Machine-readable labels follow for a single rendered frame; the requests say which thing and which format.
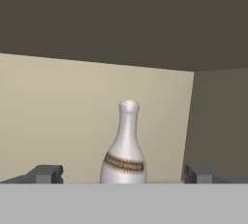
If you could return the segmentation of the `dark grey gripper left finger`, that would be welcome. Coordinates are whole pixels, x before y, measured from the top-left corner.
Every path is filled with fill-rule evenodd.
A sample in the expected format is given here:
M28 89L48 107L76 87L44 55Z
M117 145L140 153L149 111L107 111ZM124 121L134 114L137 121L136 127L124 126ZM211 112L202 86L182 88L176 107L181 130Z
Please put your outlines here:
M38 165L26 175L4 180L4 183L62 183L62 165Z

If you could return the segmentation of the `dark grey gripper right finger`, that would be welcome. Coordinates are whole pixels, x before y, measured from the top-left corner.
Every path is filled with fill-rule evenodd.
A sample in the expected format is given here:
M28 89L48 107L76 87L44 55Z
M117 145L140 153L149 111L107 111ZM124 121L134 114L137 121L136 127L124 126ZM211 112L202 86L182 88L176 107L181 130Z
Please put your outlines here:
M248 179L236 179L227 176L220 176L200 164L190 164L184 167L184 175L186 183L196 184L213 184L213 183L236 183L248 184Z

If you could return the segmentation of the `white liquor bottle brown band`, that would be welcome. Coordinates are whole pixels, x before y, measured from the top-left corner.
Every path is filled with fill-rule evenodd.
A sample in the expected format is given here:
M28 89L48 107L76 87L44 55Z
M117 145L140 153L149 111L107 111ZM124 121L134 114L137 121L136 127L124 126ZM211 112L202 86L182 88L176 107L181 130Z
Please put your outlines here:
M120 102L118 129L102 164L101 184L146 183L146 164L137 137L139 110L135 100Z

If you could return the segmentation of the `beige cabinet interior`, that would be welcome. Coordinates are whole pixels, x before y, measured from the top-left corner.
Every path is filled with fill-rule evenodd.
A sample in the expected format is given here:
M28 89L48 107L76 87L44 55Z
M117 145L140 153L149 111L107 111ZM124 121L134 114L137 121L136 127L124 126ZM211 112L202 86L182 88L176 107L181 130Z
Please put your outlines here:
M152 182L178 182L197 71L248 63L248 0L0 0L0 180L95 183L137 100Z

